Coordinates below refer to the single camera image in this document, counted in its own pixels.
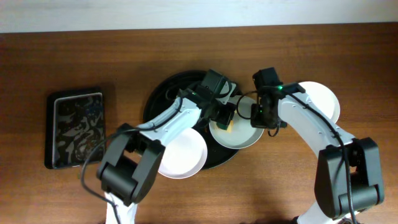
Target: wooden table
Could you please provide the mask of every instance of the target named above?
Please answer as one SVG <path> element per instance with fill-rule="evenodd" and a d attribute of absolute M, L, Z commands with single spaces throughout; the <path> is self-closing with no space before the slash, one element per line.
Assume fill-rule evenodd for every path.
<path fill-rule="evenodd" d="M 386 201 L 362 222 L 398 220 L 398 23 L 215 29 L 1 34 L 0 223 L 100 223 L 105 203 L 86 193 L 79 168 L 44 165 L 49 93 L 100 85 L 107 132 L 137 125 L 165 78 L 214 68 L 254 89 L 251 75 L 275 67 L 283 82 L 312 80 L 340 100 L 338 124 L 380 147 Z M 270 223 L 314 202 L 317 160 L 283 129 L 215 169 L 183 180 L 159 175 L 140 203 L 138 223 Z M 87 173 L 100 190 L 95 166 Z"/>

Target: black plate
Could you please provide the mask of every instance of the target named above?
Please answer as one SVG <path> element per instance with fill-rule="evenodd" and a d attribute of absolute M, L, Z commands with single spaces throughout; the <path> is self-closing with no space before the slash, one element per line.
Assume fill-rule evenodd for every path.
<path fill-rule="evenodd" d="M 173 100 L 177 96 L 179 89 L 186 89 L 189 84 L 202 81 L 205 77 L 205 71 L 192 70 L 178 73 L 163 81 L 150 95 L 144 109 L 144 122 L 154 119 L 161 112 L 169 108 Z M 240 93 L 239 90 L 234 91 L 234 95 Z M 213 138 L 208 129 L 208 121 L 196 124 L 193 129 L 198 131 L 206 141 L 207 160 L 202 169 L 209 169 L 219 166 L 230 160 L 239 151 L 237 149 L 228 149 Z"/>

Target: table surface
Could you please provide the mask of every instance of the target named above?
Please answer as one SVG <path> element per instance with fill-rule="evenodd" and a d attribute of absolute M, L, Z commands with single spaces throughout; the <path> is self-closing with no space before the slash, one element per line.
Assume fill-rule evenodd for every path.
<path fill-rule="evenodd" d="M 311 80 L 339 98 L 338 124 L 379 145 L 386 200 L 358 215 L 398 220 L 398 23 L 0 35 L 0 223 L 101 223 L 106 205 L 80 186 L 77 167 L 44 167 L 46 97 L 102 86 L 107 132 L 142 122 L 151 91 L 184 70 L 214 68 L 254 89 L 275 67 L 283 82 Z M 183 180 L 158 175 L 138 223 L 271 223 L 314 202 L 317 159 L 291 128 L 263 136 L 226 164 Z M 100 191 L 90 166 L 87 181 Z"/>

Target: robotic arm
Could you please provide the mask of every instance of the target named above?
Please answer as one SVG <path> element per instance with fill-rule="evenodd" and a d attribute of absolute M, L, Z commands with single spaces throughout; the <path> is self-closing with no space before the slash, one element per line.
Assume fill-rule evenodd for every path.
<path fill-rule="evenodd" d="M 349 151 L 349 164 L 356 166 L 351 174 L 353 205 L 356 211 L 382 203 L 384 186 L 378 147 L 370 138 L 356 139 L 312 105 L 310 97 L 297 83 L 283 85 L 273 68 L 253 75 L 259 105 L 252 105 L 251 125 L 275 129 L 290 124 L 318 157 L 315 196 L 317 201 L 303 215 L 298 224 L 335 224 L 349 213 L 346 173 L 341 145 L 326 119 L 339 134 Z M 123 133 L 109 145 L 97 170 L 101 188 L 123 201 L 125 206 L 139 203 L 152 187 L 165 146 L 184 129 L 193 127 L 199 119 L 211 119 L 225 126 L 234 115 L 234 108 L 225 105 L 236 85 L 210 70 L 194 89 L 181 91 L 173 105 L 148 123 L 138 126 L 139 132 L 123 133 L 132 129 L 128 124 L 118 131 Z M 303 106 L 310 105 L 320 113 Z M 123 155 L 124 150 L 136 150 L 142 155 L 136 164 Z"/>

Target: white background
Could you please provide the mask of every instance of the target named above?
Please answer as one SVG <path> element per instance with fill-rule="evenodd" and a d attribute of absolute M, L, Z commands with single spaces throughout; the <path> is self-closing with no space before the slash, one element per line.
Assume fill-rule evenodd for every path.
<path fill-rule="evenodd" d="M 0 32 L 398 21 L 398 0 L 0 0 Z"/>

